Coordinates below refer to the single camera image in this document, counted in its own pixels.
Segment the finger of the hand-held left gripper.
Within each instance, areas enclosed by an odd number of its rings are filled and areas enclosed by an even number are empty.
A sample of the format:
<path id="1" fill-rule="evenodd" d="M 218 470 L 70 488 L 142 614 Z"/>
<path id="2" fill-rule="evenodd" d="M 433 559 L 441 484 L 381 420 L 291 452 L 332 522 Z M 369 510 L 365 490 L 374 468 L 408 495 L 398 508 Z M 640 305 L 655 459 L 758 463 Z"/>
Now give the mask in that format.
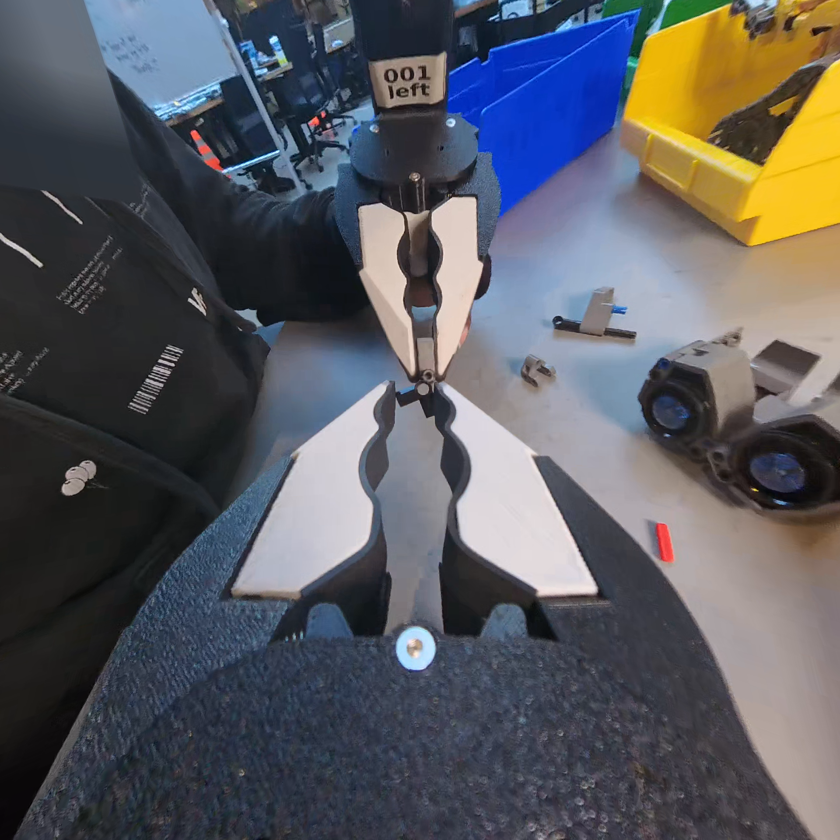
<path id="1" fill-rule="evenodd" d="M 358 210 L 360 278 L 385 336 L 407 377 L 418 376 L 413 317 L 407 306 L 408 276 L 399 259 L 407 236 L 405 216 L 381 203 Z"/>
<path id="2" fill-rule="evenodd" d="M 459 350 L 484 269 L 478 250 L 478 202 L 452 196 L 429 215 L 429 234 L 437 250 L 432 280 L 437 293 L 434 316 L 434 375 L 441 382 Z"/>

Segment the black office chair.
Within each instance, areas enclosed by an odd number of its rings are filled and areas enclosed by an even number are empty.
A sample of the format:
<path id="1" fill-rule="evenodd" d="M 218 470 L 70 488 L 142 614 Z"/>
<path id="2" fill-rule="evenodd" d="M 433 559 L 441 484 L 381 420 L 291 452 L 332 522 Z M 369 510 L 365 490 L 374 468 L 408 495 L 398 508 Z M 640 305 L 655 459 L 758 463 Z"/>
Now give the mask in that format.
<path id="1" fill-rule="evenodd" d="M 277 145 L 260 115 L 245 80 L 232 77 L 220 84 L 224 104 L 222 119 L 235 144 L 234 161 L 245 163 L 277 151 Z M 264 161 L 245 169 L 256 189 L 276 195 L 296 189 L 294 181 L 279 175 L 273 161 Z"/>
<path id="2" fill-rule="evenodd" d="M 308 31 L 304 23 L 291 24 L 280 40 L 292 69 L 284 76 L 287 101 L 285 121 L 298 149 L 297 158 L 306 160 L 323 172 L 322 153 L 335 149 L 348 153 L 349 148 L 338 140 L 325 140 L 324 128 L 333 124 L 329 110 L 335 92 L 324 79 L 323 71 L 313 57 Z"/>

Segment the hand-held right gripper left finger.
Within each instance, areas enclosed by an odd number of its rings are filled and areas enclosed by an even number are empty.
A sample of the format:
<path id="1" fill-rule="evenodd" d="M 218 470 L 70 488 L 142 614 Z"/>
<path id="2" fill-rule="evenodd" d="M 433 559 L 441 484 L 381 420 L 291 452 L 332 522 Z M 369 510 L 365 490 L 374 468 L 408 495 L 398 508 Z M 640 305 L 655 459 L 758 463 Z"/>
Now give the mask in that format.
<path id="1" fill-rule="evenodd" d="M 395 384 L 384 381 L 293 452 L 233 597 L 301 599 L 372 546 L 395 412 Z"/>

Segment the grey toy robot head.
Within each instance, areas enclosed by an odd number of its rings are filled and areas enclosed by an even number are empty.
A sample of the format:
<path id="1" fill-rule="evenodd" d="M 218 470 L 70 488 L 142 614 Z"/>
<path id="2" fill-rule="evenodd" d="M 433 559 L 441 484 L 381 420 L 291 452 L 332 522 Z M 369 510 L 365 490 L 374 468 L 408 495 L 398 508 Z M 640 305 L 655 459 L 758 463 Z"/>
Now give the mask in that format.
<path id="1" fill-rule="evenodd" d="M 733 502 L 773 518 L 838 517 L 839 383 L 793 395 L 821 355 L 781 340 L 750 357 L 742 330 L 661 356 L 637 399 L 652 438 Z"/>

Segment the person's left forearm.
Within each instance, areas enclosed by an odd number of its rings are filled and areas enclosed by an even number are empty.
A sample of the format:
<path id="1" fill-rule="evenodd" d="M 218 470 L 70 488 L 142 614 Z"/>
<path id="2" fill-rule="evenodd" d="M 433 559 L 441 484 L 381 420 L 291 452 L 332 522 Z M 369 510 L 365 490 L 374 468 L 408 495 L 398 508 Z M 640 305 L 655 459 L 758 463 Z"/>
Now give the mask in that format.
<path id="1" fill-rule="evenodd" d="M 129 146 L 205 260 L 228 306 L 267 325 L 327 322 L 370 304 L 334 214 L 334 187 L 290 203 L 250 191 L 201 161 L 112 72 Z"/>

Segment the blue storage bin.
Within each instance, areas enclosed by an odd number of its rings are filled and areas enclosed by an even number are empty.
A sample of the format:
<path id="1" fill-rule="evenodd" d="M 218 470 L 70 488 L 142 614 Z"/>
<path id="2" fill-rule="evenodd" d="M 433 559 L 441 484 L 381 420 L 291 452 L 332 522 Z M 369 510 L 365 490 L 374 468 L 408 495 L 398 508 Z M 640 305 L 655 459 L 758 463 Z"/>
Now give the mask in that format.
<path id="1" fill-rule="evenodd" d="M 450 72 L 448 109 L 491 155 L 500 215 L 612 131 L 638 16 L 519 40 Z"/>

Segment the grey bent building beam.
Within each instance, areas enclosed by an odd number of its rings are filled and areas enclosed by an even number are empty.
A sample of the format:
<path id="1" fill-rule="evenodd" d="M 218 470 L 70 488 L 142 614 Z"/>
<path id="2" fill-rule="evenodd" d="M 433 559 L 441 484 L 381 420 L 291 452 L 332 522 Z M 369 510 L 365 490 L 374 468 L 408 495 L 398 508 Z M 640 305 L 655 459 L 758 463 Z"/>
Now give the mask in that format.
<path id="1" fill-rule="evenodd" d="M 593 290 L 584 316 L 580 332 L 596 337 L 606 335 L 614 310 L 614 288 L 599 287 Z"/>

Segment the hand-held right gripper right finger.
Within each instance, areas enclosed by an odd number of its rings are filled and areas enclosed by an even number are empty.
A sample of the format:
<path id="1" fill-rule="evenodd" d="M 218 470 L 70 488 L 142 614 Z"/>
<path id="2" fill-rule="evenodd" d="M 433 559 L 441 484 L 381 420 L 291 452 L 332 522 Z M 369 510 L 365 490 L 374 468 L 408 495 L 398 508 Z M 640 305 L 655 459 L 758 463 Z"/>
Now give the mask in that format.
<path id="1" fill-rule="evenodd" d="M 457 546 L 539 599 L 597 595 L 537 453 L 451 385 L 435 405 Z"/>

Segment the grey desk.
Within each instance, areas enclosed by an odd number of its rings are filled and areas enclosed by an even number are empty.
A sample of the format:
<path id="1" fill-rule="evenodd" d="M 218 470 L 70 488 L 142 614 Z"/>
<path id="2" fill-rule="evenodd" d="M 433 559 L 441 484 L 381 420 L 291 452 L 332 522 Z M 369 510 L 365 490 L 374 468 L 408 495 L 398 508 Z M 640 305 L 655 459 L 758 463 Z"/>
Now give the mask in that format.
<path id="1" fill-rule="evenodd" d="M 728 679 L 749 735 L 814 838 L 838 838 L 838 522 L 729 502 L 652 439 L 637 394 L 661 356 L 742 328 L 821 355 L 793 403 L 838 374 L 838 227 L 747 247 L 644 179 L 616 133 L 499 222 L 489 292 L 447 382 L 551 457 L 654 558 Z M 555 330 L 614 288 L 610 327 Z M 533 354 L 556 370 L 520 376 Z M 658 558 L 668 525 L 675 561 Z"/>

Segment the orange traffic cone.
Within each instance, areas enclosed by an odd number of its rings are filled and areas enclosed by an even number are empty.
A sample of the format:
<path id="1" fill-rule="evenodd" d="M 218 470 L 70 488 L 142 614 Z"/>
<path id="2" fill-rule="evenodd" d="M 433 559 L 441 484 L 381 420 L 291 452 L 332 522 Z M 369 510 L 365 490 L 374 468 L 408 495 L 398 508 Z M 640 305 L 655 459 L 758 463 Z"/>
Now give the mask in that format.
<path id="1" fill-rule="evenodd" d="M 221 161 L 218 159 L 214 150 L 203 139 L 202 135 L 197 130 L 192 129 L 190 131 L 190 137 L 203 162 L 216 172 L 224 172 Z"/>

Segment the green storage bin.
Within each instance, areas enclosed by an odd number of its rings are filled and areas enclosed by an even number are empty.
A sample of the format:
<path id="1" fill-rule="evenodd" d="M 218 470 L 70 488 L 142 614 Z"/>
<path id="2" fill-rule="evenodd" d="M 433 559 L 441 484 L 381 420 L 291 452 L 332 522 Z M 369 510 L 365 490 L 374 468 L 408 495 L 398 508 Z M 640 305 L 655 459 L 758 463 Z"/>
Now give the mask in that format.
<path id="1" fill-rule="evenodd" d="M 602 19 L 629 12 L 638 12 L 633 40 L 626 62 L 625 78 L 621 100 L 625 101 L 634 82 L 639 57 L 645 39 L 671 26 L 707 14 L 720 7 L 727 7 L 730 1 L 605 1 Z"/>

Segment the black pin connector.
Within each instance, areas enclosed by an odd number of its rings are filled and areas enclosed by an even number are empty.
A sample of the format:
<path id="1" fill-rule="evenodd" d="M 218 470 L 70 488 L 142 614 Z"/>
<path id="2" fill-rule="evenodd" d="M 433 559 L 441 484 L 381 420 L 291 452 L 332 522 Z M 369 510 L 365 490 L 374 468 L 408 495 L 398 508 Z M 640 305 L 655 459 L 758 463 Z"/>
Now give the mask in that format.
<path id="1" fill-rule="evenodd" d="M 587 332 L 583 330 L 582 322 L 563 318 L 562 316 L 554 317 L 552 319 L 552 325 L 553 328 L 558 331 L 568 333 L 579 333 L 596 338 L 611 338 L 634 341 L 637 336 L 637 333 L 635 331 L 613 328 L 609 326 L 607 326 L 602 332 Z"/>

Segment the whiteboard on stand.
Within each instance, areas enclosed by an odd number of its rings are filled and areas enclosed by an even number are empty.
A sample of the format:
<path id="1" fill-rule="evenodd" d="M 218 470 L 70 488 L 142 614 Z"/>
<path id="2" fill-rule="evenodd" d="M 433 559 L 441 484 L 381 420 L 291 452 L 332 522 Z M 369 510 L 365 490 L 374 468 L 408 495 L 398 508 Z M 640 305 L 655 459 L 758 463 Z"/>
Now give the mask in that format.
<path id="1" fill-rule="evenodd" d="M 304 186 L 242 56 L 214 2 L 86 1 L 107 68 L 194 150 L 197 130 L 216 153 L 226 176 L 273 161 L 279 175 Z M 241 76 L 277 151 L 237 164 L 235 143 L 222 119 L 221 82 Z M 256 184 L 250 177 L 251 185 Z"/>

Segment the black angled connector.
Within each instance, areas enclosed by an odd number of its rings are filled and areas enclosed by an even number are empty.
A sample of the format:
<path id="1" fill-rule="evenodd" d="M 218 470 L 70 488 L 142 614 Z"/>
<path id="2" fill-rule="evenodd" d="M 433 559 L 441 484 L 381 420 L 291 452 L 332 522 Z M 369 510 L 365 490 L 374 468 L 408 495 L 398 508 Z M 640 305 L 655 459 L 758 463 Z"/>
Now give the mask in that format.
<path id="1" fill-rule="evenodd" d="M 417 403 L 422 408 L 425 417 L 433 417 L 436 410 L 435 393 L 436 387 L 434 384 L 419 381 L 414 386 L 397 392 L 395 399 L 400 407 Z"/>

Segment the yellow storage bin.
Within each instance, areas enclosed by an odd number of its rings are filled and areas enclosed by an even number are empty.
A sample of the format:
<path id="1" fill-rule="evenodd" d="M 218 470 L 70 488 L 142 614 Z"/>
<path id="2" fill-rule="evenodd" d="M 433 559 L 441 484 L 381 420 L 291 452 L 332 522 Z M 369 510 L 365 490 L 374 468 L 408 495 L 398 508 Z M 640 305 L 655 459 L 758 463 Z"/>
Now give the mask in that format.
<path id="1" fill-rule="evenodd" d="M 621 142 L 640 172 L 745 245 L 838 224 L 838 62 L 763 165 L 712 145 L 718 121 L 777 87 L 825 37 L 750 40 L 729 6 L 648 36 Z"/>

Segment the yellow toy robot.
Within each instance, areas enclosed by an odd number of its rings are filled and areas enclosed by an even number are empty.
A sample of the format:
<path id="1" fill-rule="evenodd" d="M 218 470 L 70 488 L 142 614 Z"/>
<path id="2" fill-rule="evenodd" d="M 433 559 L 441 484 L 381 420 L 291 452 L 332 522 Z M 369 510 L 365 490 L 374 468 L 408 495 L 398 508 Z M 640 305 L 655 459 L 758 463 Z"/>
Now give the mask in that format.
<path id="1" fill-rule="evenodd" d="M 838 24 L 828 24 L 827 1 L 734 1 L 730 18 L 742 18 L 750 40 L 793 37 L 799 31 L 825 37 L 814 57 L 757 101 L 721 118 L 708 141 L 756 165 L 764 165 L 826 70 L 838 62 Z"/>

